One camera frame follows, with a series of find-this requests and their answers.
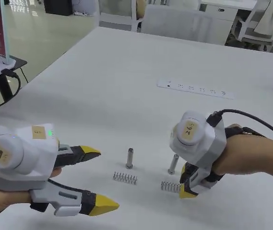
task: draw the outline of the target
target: black desk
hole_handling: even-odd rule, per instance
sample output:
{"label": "black desk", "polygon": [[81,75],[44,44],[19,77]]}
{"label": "black desk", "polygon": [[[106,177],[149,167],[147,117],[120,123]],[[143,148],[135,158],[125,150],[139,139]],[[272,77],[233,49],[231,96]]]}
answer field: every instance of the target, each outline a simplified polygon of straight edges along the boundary
{"label": "black desk", "polygon": [[[17,57],[11,56],[11,58],[16,60],[16,64],[12,70],[19,69],[27,64],[27,61],[24,61]],[[9,101],[13,96],[11,87],[7,81],[7,77],[3,74],[0,75],[0,93],[2,95],[4,102]]]}

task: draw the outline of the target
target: black cable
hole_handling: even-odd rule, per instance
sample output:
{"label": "black cable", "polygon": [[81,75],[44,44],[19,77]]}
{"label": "black cable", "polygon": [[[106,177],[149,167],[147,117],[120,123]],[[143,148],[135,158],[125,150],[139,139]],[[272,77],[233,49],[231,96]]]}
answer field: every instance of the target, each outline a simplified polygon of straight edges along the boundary
{"label": "black cable", "polygon": [[22,74],[23,74],[23,76],[24,76],[24,78],[25,78],[25,80],[26,80],[26,83],[29,83],[29,81],[27,80],[27,78],[26,78],[26,76],[25,76],[25,74],[24,74],[24,72],[23,72],[23,69],[22,68],[20,68],[21,69],[21,72],[22,72]]}
{"label": "black cable", "polygon": [[[14,97],[19,93],[19,91],[20,91],[20,89],[21,89],[21,80],[20,80],[18,74],[16,74],[15,72],[13,72],[13,71],[10,70],[10,69],[4,69],[4,70],[2,70],[2,74],[6,75],[6,76],[8,76],[8,77],[11,77],[11,78],[16,78],[16,79],[18,80],[18,89],[17,89],[16,93],[12,96],[12,98],[14,98]],[[1,103],[1,104],[0,104],[0,107],[1,107],[2,105],[6,104],[7,102],[9,102],[11,99],[9,99],[9,100],[6,101],[6,102]]]}
{"label": "black cable", "polygon": [[243,116],[247,116],[255,121],[258,121],[259,123],[263,124],[264,126],[268,127],[271,131],[273,131],[273,126],[271,126],[270,124],[268,124],[267,122],[261,120],[260,118],[254,116],[254,115],[251,115],[251,114],[248,114],[248,113],[245,113],[245,112],[242,112],[240,110],[236,110],[236,109],[223,109],[221,111],[218,111],[217,114],[219,114],[220,116],[224,113],[235,113],[235,114],[240,114],[240,115],[243,115]]}

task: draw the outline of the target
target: white table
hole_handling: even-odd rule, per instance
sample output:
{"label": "white table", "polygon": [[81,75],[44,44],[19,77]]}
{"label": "white table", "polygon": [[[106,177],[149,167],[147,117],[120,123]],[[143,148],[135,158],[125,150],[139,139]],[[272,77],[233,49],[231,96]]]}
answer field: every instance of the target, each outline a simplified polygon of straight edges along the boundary
{"label": "white table", "polygon": [[201,0],[202,4],[251,11],[256,0]]}
{"label": "white table", "polygon": [[[159,79],[224,89],[235,100],[158,88]],[[171,128],[188,109],[207,114],[223,108],[250,112],[273,125],[273,54],[94,30],[0,108],[0,125],[52,122],[62,143],[101,150],[99,158],[66,167],[56,180],[111,197],[120,208],[94,218],[57,218],[53,208],[41,214],[15,205],[0,214],[0,230],[273,229],[269,175],[226,175],[196,199],[160,190],[162,180],[179,180],[184,163],[179,161],[175,175],[167,174]],[[238,115],[225,115],[225,123],[273,138]],[[130,171],[124,167],[129,147],[134,148]],[[137,186],[113,181],[114,171],[137,175]]]}

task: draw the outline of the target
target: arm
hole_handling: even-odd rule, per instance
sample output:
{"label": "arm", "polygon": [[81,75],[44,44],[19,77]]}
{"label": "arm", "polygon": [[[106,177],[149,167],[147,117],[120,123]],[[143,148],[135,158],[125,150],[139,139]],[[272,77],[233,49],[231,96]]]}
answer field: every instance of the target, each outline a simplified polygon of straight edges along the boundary
{"label": "arm", "polygon": [[237,135],[227,140],[213,170],[219,174],[268,173],[273,176],[273,140],[252,135]]}

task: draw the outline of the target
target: table leg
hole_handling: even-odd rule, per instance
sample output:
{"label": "table leg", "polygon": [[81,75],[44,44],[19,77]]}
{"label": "table leg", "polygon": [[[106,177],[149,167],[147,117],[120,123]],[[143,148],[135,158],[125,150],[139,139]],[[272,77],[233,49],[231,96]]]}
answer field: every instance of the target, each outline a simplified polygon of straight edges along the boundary
{"label": "table leg", "polygon": [[0,75],[0,93],[5,102],[12,98],[12,90],[5,75]]}

